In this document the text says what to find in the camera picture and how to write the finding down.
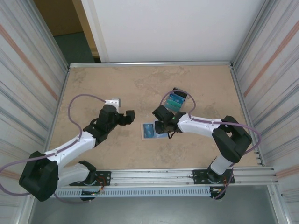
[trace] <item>blue card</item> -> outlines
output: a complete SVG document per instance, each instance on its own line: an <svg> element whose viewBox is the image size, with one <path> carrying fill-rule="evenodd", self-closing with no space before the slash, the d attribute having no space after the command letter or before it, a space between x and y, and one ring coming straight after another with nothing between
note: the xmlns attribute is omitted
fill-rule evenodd
<svg viewBox="0 0 299 224"><path fill-rule="evenodd" d="M169 103L166 103L165 107L175 113L179 112L179 109L180 109L180 108L174 107L173 105L170 105Z"/></svg>
<svg viewBox="0 0 299 224"><path fill-rule="evenodd" d="M178 109L181 109L181 107L182 107L182 104L179 104L178 102L175 102L172 99L167 99L166 103L170 104L171 106L174 106Z"/></svg>
<svg viewBox="0 0 299 224"><path fill-rule="evenodd" d="M145 123L142 124L143 135L142 139L161 139L168 138L167 133L157 134L155 131L155 123Z"/></svg>
<svg viewBox="0 0 299 224"><path fill-rule="evenodd" d="M171 93L169 95L169 98L176 101L177 103L183 104L183 102L185 101L185 99L179 95L176 95L174 93Z"/></svg>

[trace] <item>doorway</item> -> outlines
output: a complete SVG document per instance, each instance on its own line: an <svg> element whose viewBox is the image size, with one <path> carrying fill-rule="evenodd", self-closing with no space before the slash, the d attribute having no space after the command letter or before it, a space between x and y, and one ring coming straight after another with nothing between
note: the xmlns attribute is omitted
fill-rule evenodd
<svg viewBox="0 0 299 224"><path fill-rule="evenodd" d="M81 0L34 0L68 64L99 63Z"/></svg>

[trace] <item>orange stripe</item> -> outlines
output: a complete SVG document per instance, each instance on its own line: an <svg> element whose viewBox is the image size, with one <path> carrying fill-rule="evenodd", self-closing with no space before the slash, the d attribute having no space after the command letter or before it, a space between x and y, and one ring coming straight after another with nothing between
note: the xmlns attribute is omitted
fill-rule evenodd
<svg viewBox="0 0 299 224"><path fill-rule="evenodd" d="M0 33L4 37L4 39L9 43L9 45L15 50L15 52L19 55L22 61L28 66L28 68L36 75L36 77L40 80L40 82L44 85L44 87L49 91L54 99L57 99L57 94L51 89L51 87L47 84L47 82L43 79L42 75L38 72L38 70L34 67L31 61L26 57L26 55L22 52L22 50L18 47L18 45L13 41L8 32L3 28L0 24Z"/></svg>
<svg viewBox="0 0 299 224"><path fill-rule="evenodd" d="M283 178L287 176L291 176L293 174L298 174L299 173L299 165L290 167L288 169L281 170L276 173L277 178Z"/></svg>
<svg viewBox="0 0 299 224"><path fill-rule="evenodd" d="M12 171L8 171L8 170L3 170L1 172L1 176L5 176L5 177L8 177L8 178L12 178L12 179L15 179L15 180L19 180L21 175L17 174L17 173L14 173Z"/></svg>
<svg viewBox="0 0 299 224"><path fill-rule="evenodd" d="M290 40L295 36L297 31L299 30L299 20L295 24L295 26L290 30L290 32L287 34L287 36L284 38L284 40L281 42L277 50L274 52L274 54L271 56L271 58L268 60L268 62L263 66L262 70L258 73L258 75L255 77L255 79L252 81L248 89L244 92L244 96L246 97L252 87L258 82L258 80L261 78L261 76L266 72L266 70L270 67L270 65L273 63L277 55L286 47L286 45L290 42Z"/></svg>

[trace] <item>card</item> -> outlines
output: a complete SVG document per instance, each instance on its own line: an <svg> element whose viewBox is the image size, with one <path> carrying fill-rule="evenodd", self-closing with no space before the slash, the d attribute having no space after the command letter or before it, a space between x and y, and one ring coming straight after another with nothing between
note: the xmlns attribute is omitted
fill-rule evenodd
<svg viewBox="0 0 299 224"><path fill-rule="evenodd" d="M168 100L166 101L166 103L167 103L167 104L170 104L171 106L174 106L174 107L176 107L176 108L178 108L178 109L181 109L181 107L182 107L182 104L177 103L177 102L173 101L172 99L168 99Z"/></svg>
<svg viewBox="0 0 299 224"><path fill-rule="evenodd" d="M180 97L180 96L178 96L178 95L175 95L175 94L173 94L173 93L171 93L171 94L169 95L168 99L172 99L173 101L176 101L176 102L179 103L179 104L183 104L184 101L185 101L184 98L182 98L182 97Z"/></svg>
<svg viewBox="0 0 299 224"><path fill-rule="evenodd" d="M173 92L173 93L176 94L176 95L178 95L178 96L181 96L181 97L184 98L184 99L187 98L187 94L184 93L184 92L176 91L176 92Z"/></svg>
<svg viewBox="0 0 299 224"><path fill-rule="evenodd" d="M155 123L144 123L141 125L142 139L162 139L168 138L167 133L157 134L155 131Z"/></svg>
<svg viewBox="0 0 299 224"><path fill-rule="evenodd" d="M169 104L169 103L166 103L166 104L165 104L165 107L166 107L168 110L171 110L171 111L173 111L173 112L175 112L175 113L179 112L179 109L180 109L180 108L177 108L177 107L175 107L175 106L173 106L173 105L171 105L171 104Z"/></svg>

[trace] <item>metal frame edge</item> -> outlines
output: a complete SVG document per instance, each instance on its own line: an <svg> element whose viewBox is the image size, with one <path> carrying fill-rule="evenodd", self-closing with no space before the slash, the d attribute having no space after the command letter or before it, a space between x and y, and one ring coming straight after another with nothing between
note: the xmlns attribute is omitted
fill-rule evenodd
<svg viewBox="0 0 299 224"><path fill-rule="evenodd" d="M233 82L234 82L234 85L235 85L235 89L236 89L236 92L237 92L237 96L239 98L239 102L240 102L240 105L241 105L241 109L243 111L243 115L244 115L245 121L246 121L247 125L249 125L251 127L254 127L252 119L251 119L251 117L249 115L248 109L246 107L245 100L244 100L244 97L243 97L243 94L242 94L242 91L241 91L238 79L236 77L235 71L234 71L234 69L231 66L230 66L230 74L232 75L232 79L233 79ZM249 133L250 133L250 135L252 137L253 144L256 144L257 143L257 137L256 137L256 135L251 130L249 130ZM260 151L260 146L257 147L257 151L258 151L258 153L260 155L261 165L264 166L264 157L263 157L263 154Z"/></svg>
<svg viewBox="0 0 299 224"><path fill-rule="evenodd" d="M71 63L70 68L230 65L229 61Z"/></svg>
<svg viewBox="0 0 299 224"><path fill-rule="evenodd" d="M194 184L190 179L195 169L207 168L172 168L172 169L115 169L111 172L110 188L156 188L156 187L213 187L223 184ZM235 167L235 183L231 185L276 185L278 184L272 167ZM94 189L94 186L65 186L62 189Z"/></svg>
<svg viewBox="0 0 299 224"><path fill-rule="evenodd" d="M14 223L16 224L28 224L33 209L35 198L31 195L27 195L24 198L23 205L18 210L19 215L16 216Z"/></svg>
<svg viewBox="0 0 299 224"><path fill-rule="evenodd" d="M286 204L282 201L278 185L267 185L267 187L278 224L292 224L293 221Z"/></svg>
<svg viewBox="0 0 299 224"><path fill-rule="evenodd" d="M70 75L70 70L68 69L67 72L66 72L65 78L64 78L64 83L62 85L58 101L57 101L57 106L56 106L56 110L55 110L55 113L54 113L53 122L52 122L51 128L49 130L49 135L47 137L47 142L46 142L45 147L43 149L44 152L46 152L50 147L50 143L51 143L51 140L52 140L52 137L53 137L54 128L55 128L56 121L57 121L57 118L58 118L58 114L59 114L60 106L61 106L61 103L62 103L62 99L64 97L64 91L65 91L65 88L66 88L67 80L69 79L69 75Z"/></svg>

